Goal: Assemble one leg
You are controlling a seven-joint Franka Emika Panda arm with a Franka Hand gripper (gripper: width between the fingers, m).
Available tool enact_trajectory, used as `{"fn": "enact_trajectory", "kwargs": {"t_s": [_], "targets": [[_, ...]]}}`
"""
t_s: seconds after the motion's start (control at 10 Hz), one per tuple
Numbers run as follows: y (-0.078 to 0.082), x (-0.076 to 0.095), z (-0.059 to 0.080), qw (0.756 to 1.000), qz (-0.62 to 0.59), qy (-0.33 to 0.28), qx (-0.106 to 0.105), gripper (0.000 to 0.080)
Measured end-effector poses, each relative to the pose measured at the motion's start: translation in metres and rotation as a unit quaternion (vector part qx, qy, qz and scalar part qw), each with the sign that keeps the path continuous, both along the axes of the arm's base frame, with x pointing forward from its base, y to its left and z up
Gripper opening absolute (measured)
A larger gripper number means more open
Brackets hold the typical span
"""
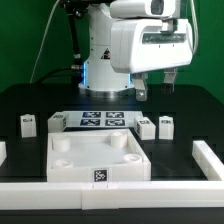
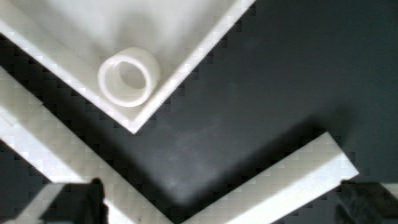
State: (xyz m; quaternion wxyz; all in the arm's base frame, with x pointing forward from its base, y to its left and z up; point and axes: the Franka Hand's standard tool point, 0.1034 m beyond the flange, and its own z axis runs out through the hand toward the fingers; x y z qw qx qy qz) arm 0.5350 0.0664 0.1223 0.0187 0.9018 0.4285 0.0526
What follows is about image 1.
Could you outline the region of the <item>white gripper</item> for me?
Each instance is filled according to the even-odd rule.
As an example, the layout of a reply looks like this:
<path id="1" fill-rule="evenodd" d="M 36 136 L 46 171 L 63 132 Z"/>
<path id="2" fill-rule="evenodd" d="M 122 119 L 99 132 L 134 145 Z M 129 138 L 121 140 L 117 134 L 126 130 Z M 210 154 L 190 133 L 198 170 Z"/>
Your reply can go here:
<path id="1" fill-rule="evenodd" d="M 177 69 L 191 63 L 192 28 L 187 19 L 178 19 L 175 31 L 159 19 L 119 20 L 111 28 L 110 61 L 115 72 L 129 73 L 138 101 L 147 100 L 147 73 L 164 70 L 162 93 L 174 92 Z"/>

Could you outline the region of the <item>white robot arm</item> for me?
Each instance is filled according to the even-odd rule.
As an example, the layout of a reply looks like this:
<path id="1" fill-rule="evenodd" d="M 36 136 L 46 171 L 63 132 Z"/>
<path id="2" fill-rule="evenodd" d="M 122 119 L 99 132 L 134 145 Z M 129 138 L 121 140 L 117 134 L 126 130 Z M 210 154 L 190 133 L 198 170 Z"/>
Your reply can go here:
<path id="1" fill-rule="evenodd" d="M 135 92 L 145 101 L 148 73 L 162 70 L 162 92 L 171 94 L 178 68 L 197 51 L 197 18 L 186 17 L 194 7 L 194 0 L 89 0 L 82 92 L 104 98 Z"/>

